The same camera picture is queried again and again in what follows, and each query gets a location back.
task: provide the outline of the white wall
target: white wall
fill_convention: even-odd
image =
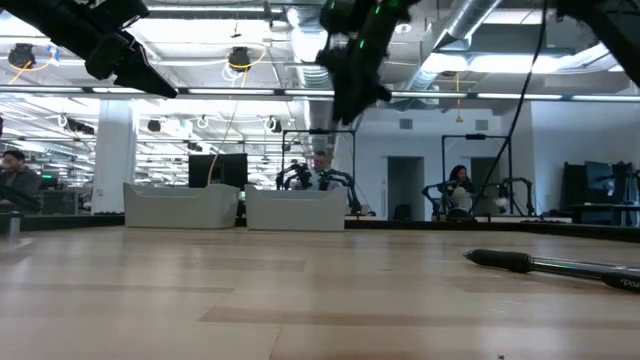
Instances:
[[[638,105],[536,102],[532,114],[540,210],[559,207],[565,161],[624,161],[639,165]]]
[[[501,134],[500,117],[491,110],[463,110],[464,122],[457,123],[457,111],[442,113],[432,111],[397,112],[386,109],[370,109],[365,113],[356,138],[356,184],[360,201],[369,204],[379,216],[386,216],[382,209],[387,181],[387,157],[409,156],[424,158],[425,185],[442,181],[442,134],[471,134],[475,120],[489,120],[487,134]],[[400,130],[398,120],[413,119],[413,130]],[[338,137],[334,150],[333,168],[351,172],[352,142],[349,136]],[[458,164],[469,167],[471,157],[495,156],[500,141],[447,140],[446,176]],[[425,201],[425,216],[431,218],[432,207]]]
[[[356,173],[357,183],[371,208],[379,215],[382,211],[387,181],[387,158],[389,156],[417,156],[424,158],[425,185],[442,181],[442,158],[440,136],[424,138],[358,136]],[[498,152],[498,144],[492,141],[460,140],[449,147],[446,159],[446,176],[458,164],[469,166],[471,157],[490,157]],[[425,215],[431,217],[431,203],[425,202]]]

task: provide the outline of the black pen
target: black pen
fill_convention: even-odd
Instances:
[[[622,290],[640,292],[640,268],[611,264],[534,257],[520,252],[476,249],[464,257],[482,265],[517,273],[541,271],[565,276],[599,280]]]

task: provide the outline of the woman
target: woman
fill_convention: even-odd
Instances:
[[[473,204],[472,197],[475,194],[475,188],[471,179],[467,176],[467,168],[464,165],[457,165],[451,170],[449,181],[456,181],[455,184],[447,188],[447,194],[458,208],[465,211],[471,210]]]

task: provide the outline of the cable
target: cable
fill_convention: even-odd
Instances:
[[[31,65],[31,60],[27,61],[27,64],[22,69],[20,69],[20,72],[18,72],[18,74],[16,76],[14,76],[13,79],[11,79],[11,81],[9,81],[9,85],[11,85],[14,82],[16,82],[16,80],[18,80],[18,78],[22,75],[22,73],[24,73],[25,70],[27,70],[29,65]]]
[[[244,76],[242,77],[242,84],[240,84],[241,88],[244,87],[244,84],[247,81],[247,74],[248,73],[249,73],[249,70],[245,70],[244,71]],[[220,156],[220,152],[222,151],[222,148],[224,147],[224,144],[227,141],[227,136],[229,135],[229,130],[231,130],[231,125],[233,124],[233,119],[236,117],[236,111],[238,110],[238,105],[239,104],[240,104],[240,100],[236,101],[236,105],[233,107],[233,113],[231,114],[231,119],[229,120],[229,124],[227,125],[227,130],[224,132],[224,136],[222,137],[222,143],[218,147],[218,151],[216,151],[216,156],[213,158],[213,162],[211,163],[211,167],[209,168],[209,177],[207,178],[207,184],[211,183],[211,176],[213,175],[213,168],[215,167],[216,162],[218,161],[218,156]]]
[[[548,8],[549,8],[549,0],[544,0],[544,3],[542,5],[542,23],[540,24],[540,35],[538,37],[538,44],[536,45],[536,50],[533,54],[533,60],[531,61],[531,69],[529,69],[529,73],[527,73],[527,77],[524,80],[524,85],[522,86],[522,91],[520,92],[520,99],[518,100],[518,106],[516,107],[516,113],[513,117],[513,121],[511,122],[511,127],[509,128],[509,133],[507,134],[507,138],[504,139],[504,143],[502,144],[500,151],[498,151],[498,155],[496,156],[496,159],[493,162],[493,165],[491,165],[491,170],[489,170],[489,173],[487,174],[487,178],[484,180],[484,183],[480,188],[480,193],[478,195],[479,197],[484,196],[484,192],[487,188],[487,185],[489,184],[491,175],[496,170],[496,167],[500,162],[500,158],[502,157],[502,154],[504,153],[504,151],[507,149],[507,145],[511,142],[511,137],[513,136],[513,132],[516,129],[516,124],[518,123],[520,112],[522,111],[522,105],[524,105],[524,96],[527,93],[527,88],[529,87],[529,83],[531,82],[531,77],[533,76],[533,67],[536,65],[536,62],[538,61],[538,56],[540,56],[540,51],[542,50],[542,44],[544,43],[544,36],[547,30]],[[471,205],[471,210],[469,211],[470,213],[473,212],[477,204],[478,202],[476,201],[473,203],[473,205]]]

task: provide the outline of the yellow cable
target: yellow cable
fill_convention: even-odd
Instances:
[[[247,81],[248,73],[249,73],[249,70],[244,71],[244,75],[242,76],[242,84],[240,84],[241,88],[244,87],[244,84]],[[222,151],[222,147],[224,146],[224,143],[227,141],[227,136],[229,136],[229,130],[231,130],[231,124],[233,124],[233,119],[235,119],[236,117],[236,111],[238,110],[239,103],[240,103],[240,100],[236,101],[236,105],[233,108],[233,114],[231,114],[231,119],[229,119],[229,124],[227,124],[227,130],[224,132],[224,136],[222,137],[222,143],[220,144],[218,151],[216,151],[216,156],[213,158],[211,167],[209,167],[209,177],[207,178],[207,184],[211,184],[211,177],[213,176],[213,168],[216,165],[216,162],[218,161],[218,156],[220,156],[220,152]]]
[[[229,62],[229,57],[227,57],[227,64],[229,64],[229,67],[234,68],[234,69],[248,69],[250,67],[252,67],[255,64],[258,64],[262,61],[262,59],[264,59],[264,57],[267,56],[267,46],[263,46],[262,48],[262,55],[260,55],[260,57],[258,58],[258,60],[252,62],[249,65],[236,65],[236,64],[232,64]]]
[[[16,82],[16,80],[18,80],[20,75],[22,75],[22,73],[24,73],[24,71],[29,67],[29,65],[31,65],[31,60],[27,61],[27,64],[22,69],[18,68],[20,70],[20,72],[13,79],[11,79],[11,81],[9,81],[9,85],[11,85],[14,82]]]

